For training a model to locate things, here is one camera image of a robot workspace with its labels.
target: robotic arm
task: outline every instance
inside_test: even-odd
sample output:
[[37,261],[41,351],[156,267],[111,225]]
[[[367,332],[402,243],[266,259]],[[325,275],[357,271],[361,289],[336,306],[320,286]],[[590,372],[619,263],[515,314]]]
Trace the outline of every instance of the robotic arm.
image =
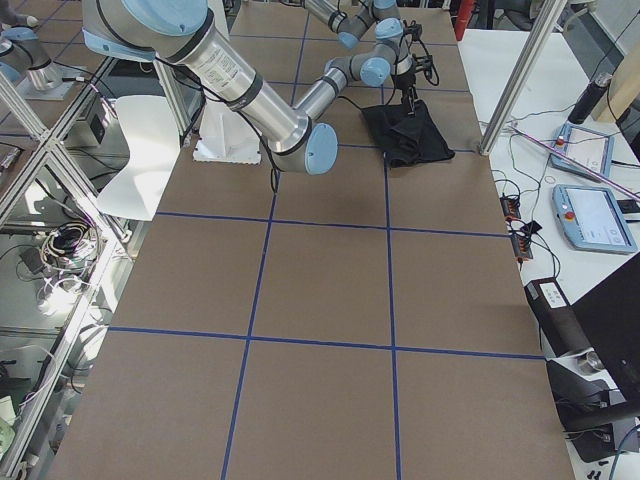
[[329,125],[290,107],[215,28],[206,0],[83,0],[87,46],[135,61],[185,65],[267,139],[282,171],[321,174],[337,155]]
[[396,18],[394,0],[373,0],[356,20],[349,20],[326,0],[312,2],[307,8],[321,15],[329,14],[331,8],[333,19],[328,24],[356,38],[376,19],[387,18],[376,27],[377,43],[371,52],[331,61],[324,76],[294,107],[216,30],[207,0],[83,0],[85,43],[103,55],[144,62],[157,55],[173,65],[185,65],[231,110],[242,112],[262,132],[278,169],[321,174],[333,166],[338,141],[330,125],[315,120],[348,82],[362,80],[379,86],[392,67],[396,74],[405,67],[409,71],[414,59]]
[[388,18],[400,18],[396,0],[367,0],[353,17],[333,6],[329,0],[300,1],[302,7],[337,33],[340,43],[348,49],[355,47],[374,23]]
[[51,90],[62,84],[62,75],[33,31],[16,27],[0,36],[0,71],[12,82],[27,73],[36,90]]

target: metal post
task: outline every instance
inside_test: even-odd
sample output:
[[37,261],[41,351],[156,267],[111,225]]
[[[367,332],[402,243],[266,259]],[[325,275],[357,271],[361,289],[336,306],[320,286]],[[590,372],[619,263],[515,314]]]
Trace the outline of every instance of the metal post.
[[50,167],[54,169],[62,183],[69,189],[72,198],[91,217],[96,225],[103,231],[112,231],[120,242],[123,242],[128,233],[114,217],[105,215],[98,209],[95,188],[87,176],[77,166],[69,151],[59,142],[51,149],[52,162]]
[[527,38],[527,42],[522,48],[520,58],[518,58],[516,66],[514,67],[513,72],[511,72],[511,77],[509,77],[507,86],[505,87],[504,92],[502,92],[498,105],[496,106],[496,109],[491,116],[491,120],[487,125],[487,130],[485,131],[485,134],[482,137],[482,142],[480,143],[480,155],[489,155],[491,149],[498,140],[500,131],[502,130],[502,127],[509,115],[511,115],[513,106],[522,91],[522,87],[524,87],[524,84],[529,77],[529,73],[535,65],[540,52],[542,52],[542,49],[549,38],[549,34],[553,30],[556,20],[560,16],[560,13],[564,9],[566,3],[567,0],[547,0],[544,2],[542,11],[533,24],[533,29],[529,34],[529,38]]
[[178,124],[178,130],[181,134],[184,134],[189,128],[190,119],[187,114],[187,107],[184,103],[184,98],[182,98],[182,95],[180,94],[180,87],[173,76],[173,70],[157,60],[153,62],[153,65],[156,67],[158,79],[160,80],[160,85],[162,85],[162,89],[164,90],[167,102],[169,103],[169,108],[171,108],[173,116],[176,119],[176,123]]
[[36,140],[43,140],[42,136],[47,131],[47,127],[4,74],[0,74],[0,97],[20,123],[24,125],[29,135]]

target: computer screen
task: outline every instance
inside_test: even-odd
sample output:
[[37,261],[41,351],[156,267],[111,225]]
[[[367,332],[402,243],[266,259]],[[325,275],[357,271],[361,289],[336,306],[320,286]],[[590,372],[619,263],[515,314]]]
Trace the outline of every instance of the computer screen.
[[567,193],[586,242],[604,245],[629,243],[605,192],[567,188]]
[[589,342],[627,399],[640,400],[640,255],[573,304]]

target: wire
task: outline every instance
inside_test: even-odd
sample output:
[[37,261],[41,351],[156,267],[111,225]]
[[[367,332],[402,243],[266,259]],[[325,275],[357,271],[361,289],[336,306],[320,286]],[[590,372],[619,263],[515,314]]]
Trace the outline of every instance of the wire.
[[147,75],[153,73],[153,68],[151,68],[151,70],[145,70],[144,68],[142,68],[142,62],[138,62],[138,67],[140,68],[140,71],[142,73],[146,73]]
[[[549,247],[549,244],[547,243],[547,241],[539,233],[536,233],[535,235],[540,240],[542,240],[542,242],[544,242],[544,245],[536,242],[535,240],[531,240],[531,243],[533,243],[534,245],[537,245],[537,246],[545,249],[547,252],[549,252],[549,254],[551,255],[551,262],[553,263],[553,278],[555,278],[557,280],[558,277],[560,276],[560,272],[562,271],[562,262],[560,262],[560,258],[558,258],[558,256],[555,253],[553,253],[553,251]],[[557,272],[556,272],[556,262],[558,262],[558,271]]]
[[67,68],[71,68],[72,70],[77,70],[79,72],[86,73],[87,75],[89,75],[91,77],[92,80],[95,80],[96,82],[100,82],[102,85],[104,85],[104,88],[107,89],[107,91],[109,92],[109,95],[111,95],[114,98],[117,97],[117,95],[115,93],[113,93],[113,90],[111,90],[111,88],[109,88],[109,85],[107,85],[106,82],[104,80],[102,80],[100,77],[98,77],[95,73],[91,73],[90,71],[85,70],[84,68],[73,67],[71,65],[67,65],[67,64],[59,62],[57,60],[54,60],[53,63],[55,63],[56,65],[60,65],[61,67],[67,67]]
[[527,119],[529,117],[535,117],[537,115],[545,115],[547,113],[562,113],[562,112],[566,112],[567,110],[569,110],[570,108],[575,107],[575,106],[576,106],[576,104],[572,103],[571,105],[569,105],[568,107],[563,108],[562,110],[543,110],[541,112],[530,113],[528,115],[525,115],[524,117],[519,117],[519,118],[518,117],[512,117],[510,121],[511,122],[514,122],[514,121],[515,122],[519,122],[520,120],[525,120],[525,119]]
[[8,250],[5,250],[5,252],[0,255],[0,260],[2,260],[4,257],[7,256],[7,254],[12,251],[15,250],[16,248],[20,248],[20,247],[33,247],[33,245],[28,245],[26,243],[20,244],[20,245],[14,245],[13,247],[9,248]]
[[346,97],[344,95],[338,95],[336,98],[339,98],[341,100],[346,100],[347,102],[349,102],[351,105],[353,105],[354,107],[356,107],[358,110],[362,111],[362,107],[360,105],[358,105],[356,102],[354,102],[353,100],[351,100],[349,97]]
[[24,152],[24,148],[14,144],[14,143],[0,142],[0,145],[6,145],[7,147],[17,148],[18,150],[20,150],[21,153]]
[[429,82],[429,84],[433,85],[434,87],[437,87],[438,85],[440,85],[440,74],[438,73],[438,69],[436,68],[436,63],[433,61],[433,56],[429,53],[429,50],[427,50],[427,46],[424,44],[421,38],[418,38],[418,42],[422,46],[422,49],[424,50],[424,54],[427,56],[427,58],[431,59],[431,71],[433,72],[433,75],[435,75],[435,78],[436,78],[434,81],[432,81],[431,77],[427,75],[427,71],[425,70],[422,72],[424,74],[424,79],[427,82]]
[[624,444],[631,438],[631,435],[640,430],[640,425],[635,425],[632,429],[630,429],[627,434],[622,438],[620,445],[618,445],[618,450],[616,451],[616,456],[613,459],[613,464],[611,465],[611,472],[609,472],[609,480],[613,480],[613,475],[616,472],[616,467],[618,466],[618,460],[620,459],[620,454],[622,453],[622,447]]
[[58,200],[56,197],[54,197],[51,192],[49,190],[46,189],[46,187],[42,184],[42,182],[40,180],[38,180],[37,178],[35,179],[35,183],[42,189],[42,191],[45,193],[45,195],[47,197],[49,197],[54,203],[60,205],[64,210],[70,212],[71,214],[75,215],[76,212],[73,211],[73,209],[71,207],[69,207],[68,205],[66,205],[64,202],[61,202],[60,200]]
[[634,163],[626,163],[626,162],[619,162],[617,160],[611,160],[611,164],[612,165],[616,165],[618,167],[627,167],[627,168],[640,168],[640,164],[634,164]]
[[25,283],[35,282],[36,280],[44,280],[44,277],[32,277],[32,278],[22,277],[19,272],[19,267],[20,265],[24,265],[24,264],[25,263],[22,260],[16,263],[16,277],[18,277],[18,280]]
[[[56,357],[53,356],[53,354],[47,350],[44,347],[41,347],[40,345],[25,345],[23,347],[16,347],[16,348],[9,348],[7,350],[2,350],[0,353],[7,353],[7,352],[13,352],[16,350],[24,350],[27,348],[37,348],[39,350],[42,350],[44,353],[47,354],[47,356],[49,358],[51,358],[51,360],[53,361],[53,365],[54,365],[54,370],[58,367],[58,360],[56,360]],[[42,390],[44,390],[47,386],[49,386],[51,384],[51,382],[53,382],[56,379],[55,375],[50,375],[49,378],[47,378],[41,385],[40,388],[38,388],[35,392],[29,392],[24,400],[22,401],[22,403],[19,404],[19,406],[21,408],[24,408],[27,403],[29,403],[30,401],[32,401],[34,398],[36,398],[41,392]]]
[[85,154],[87,157],[95,160],[96,162],[98,162],[100,165],[102,165],[105,168],[108,168],[109,170],[113,170],[114,172],[119,172],[120,170],[122,170],[121,168],[114,168],[111,165],[106,164],[105,162],[103,162],[102,160],[100,160],[97,156],[95,156],[92,153],[87,152],[86,150],[83,150],[82,148],[70,148],[69,149],[70,152],[80,152]]
[[[156,60],[158,60],[160,63],[162,63],[164,65],[167,65],[168,67],[173,68],[174,70],[178,69],[178,67],[176,65],[173,65],[172,63],[169,63],[169,62],[167,62],[166,60],[164,60],[162,58],[156,57]],[[202,87],[202,89],[204,91],[206,91],[207,93],[210,93],[211,95],[213,95],[215,97],[215,99],[207,97],[208,100],[227,103],[224,98],[222,98],[220,95],[218,95],[216,92],[211,90],[206,85],[203,85],[202,83],[200,83],[200,86]],[[269,144],[262,137],[262,134],[260,133],[260,131],[253,125],[253,123],[251,123],[249,121],[247,116],[243,112],[241,112],[240,110],[237,110],[236,113],[238,115],[240,115],[240,117],[245,121],[245,123],[247,125],[249,125],[251,130],[253,130],[253,132],[258,137],[258,141],[262,145],[262,148],[264,148],[265,152],[267,153],[267,158],[269,159],[269,162],[271,163],[271,170],[272,170],[271,171],[271,181],[270,181],[271,191],[275,195],[275,194],[278,193],[278,187],[279,187],[279,184],[280,184],[280,181],[279,181],[280,179],[279,179],[279,177],[277,175],[277,172],[280,171],[280,168],[276,165],[275,161],[273,160],[273,152],[272,152],[271,148],[269,147]]]
[[591,75],[591,78],[589,80],[593,80],[595,78],[596,74],[598,73],[598,69],[600,68],[600,65],[602,65],[602,62],[604,62],[605,59],[609,56],[609,54],[613,51],[613,49],[616,48],[618,40],[620,40],[620,37],[622,37],[622,35],[624,35],[624,33],[629,29],[629,27],[634,22],[634,20],[638,17],[638,15],[640,15],[640,10],[633,16],[633,18],[629,21],[629,23],[627,23],[627,26],[624,27],[622,32],[620,32],[620,34],[613,41],[613,43],[609,47],[609,50],[607,50],[607,52],[603,55],[603,57],[600,59],[600,61],[596,65],[596,68],[594,69],[593,74]]
[[504,189],[506,188],[507,184],[513,185],[514,187],[516,187],[516,189],[518,190],[518,193],[517,193],[517,195],[512,195],[512,197],[516,197],[517,200],[518,200],[518,203],[520,203],[520,195],[522,195],[522,192],[520,190],[520,186],[516,182],[506,178],[506,176],[505,176],[505,178],[498,178],[498,179],[493,181],[493,183],[498,183],[498,182],[504,183],[504,187],[502,189],[502,194],[503,195],[504,195]]

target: metal extrusion bar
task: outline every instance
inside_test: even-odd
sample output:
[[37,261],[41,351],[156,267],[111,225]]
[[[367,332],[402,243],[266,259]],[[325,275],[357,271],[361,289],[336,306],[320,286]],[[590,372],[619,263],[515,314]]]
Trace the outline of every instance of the metal extrusion bar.
[[330,68],[309,88],[294,108],[302,110],[313,120],[317,120],[346,86],[347,77],[344,73],[337,68]]
[[[99,285],[107,271],[109,263],[111,262],[111,257],[119,247],[119,242],[115,238],[107,237],[106,240],[107,242],[96,262],[93,273],[89,278],[88,283],[90,286],[78,300],[76,308],[73,311],[71,319],[66,327],[64,338],[54,353],[56,361],[49,363],[44,377],[45,379],[51,377],[58,378],[60,376],[62,369],[69,358],[71,349],[80,334],[80,329],[84,324],[86,324],[84,320],[86,312],[91,306],[91,302],[99,290]],[[35,432],[38,422],[40,421],[40,417],[49,402],[49,398],[51,397],[56,384],[56,381],[52,381],[46,387],[41,387],[42,389],[38,391],[38,394],[32,397],[33,400],[30,400],[25,406],[23,415],[24,420],[20,424],[20,428],[17,430],[16,436],[9,447],[9,450],[7,450],[2,457],[2,462],[0,463],[0,478],[13,479],[18,477],[20,463],[22,462],[24,454],[27,451],[27,447],[29,446],[29,442],[31,441],[31,437]]]
[[566,3],[567,0],[547,0],[544,2],[542,11],[533,24],[533,29],[522,48],[516,66],[513,72],[511,72],[511,77],[509,77],[504,92],[487,125],[487,130],[482,137],[482,142],[479,147],[480,155],[489,155],[498,140],[500,130],[502,130],[507,118],[511,115],[511,111],[529,77],[529,73],[542,52],[549,34],[553,30],[556,20],[560,16]]
[[89,215],[102,231],[113,231],[119,241],[127,237],[127,232],[114,217],[105,215],[98,209],[95,188],[87,176],[77,166],[69,151],[60,143],[51,151],[54,161],[49,166],[61,177],[62,183],[69,188],[69,193],[82,210]]
[[173,76],[173,71],[157,60],[153,62],[153,65],[156,67],[158,80],[160,80],[160,85],[162,85],[162,89],[164,90],[169,108],[171,108],[173,116],[176,118],[178,129],[181,133],[186,133],[190,123],[189,115],[187,115],[187,106],[184,103],[184,98],[180,94],[180,87]]
[[42,140],[42,135],[46,132],[47,127],[4,74],[0,75],[0,98],[20,123],[24,125],[29,135],[36,140]]
[[513,131],[516,132],[517,134],[521,135],[525,139],[529,140],[530,142],[535,143],[539,147],[544,148],[548,152],[550,152],[550,153],[562,158],[563,160],[565,160],[566,162],[570,163],[574,167],[580,169],[580,171],[582,171],[585,174],[589,175],[591,178],[609,185],[611,188],[617,190],[618,192],[622,193],[626,197],[629,197],[632,200],[635,200],[636,202],[640,203],[640,196],[636,195],[631,190],[628,190],[627,188],[625,188],[622,185],[614,182],[613,180],[608,179],[604,175],[601,175],[600,173],[598,173],[598,172],[596,172],[594,170],[591,170],[588,167],[585,167],[581,163],[576,162],[573,158],[566,156],[563,152],[561,152],[559,150],[556,150],[555,148],[550,147],[549,145],[546,145],[544,142],[541,142],[540,140],[537,140],[536,138],[532,137],[531,135],[529,135],[527,133],[524,133],[522,130],[518,130],[517,128],[513,127]]

